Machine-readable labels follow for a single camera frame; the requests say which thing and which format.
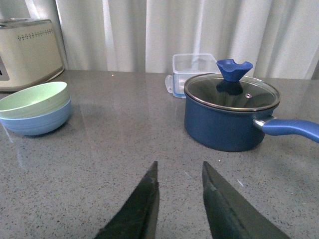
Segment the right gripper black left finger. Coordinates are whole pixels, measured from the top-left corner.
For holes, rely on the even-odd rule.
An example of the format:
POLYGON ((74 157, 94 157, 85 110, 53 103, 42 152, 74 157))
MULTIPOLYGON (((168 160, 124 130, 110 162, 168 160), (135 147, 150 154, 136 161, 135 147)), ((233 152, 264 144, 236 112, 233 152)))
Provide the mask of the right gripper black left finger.
POLYGON ((121 209, 95 238, 154 239, 159 204, 158 162, 154 161, 121 209))

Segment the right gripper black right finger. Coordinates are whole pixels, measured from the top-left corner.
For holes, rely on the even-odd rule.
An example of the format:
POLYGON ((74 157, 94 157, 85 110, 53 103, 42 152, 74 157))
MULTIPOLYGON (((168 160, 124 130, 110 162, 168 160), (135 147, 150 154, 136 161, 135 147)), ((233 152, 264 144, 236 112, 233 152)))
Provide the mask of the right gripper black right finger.
POLYGON ((202 167, 203 200, 214 239, 287 239, 208 162, 202 167))

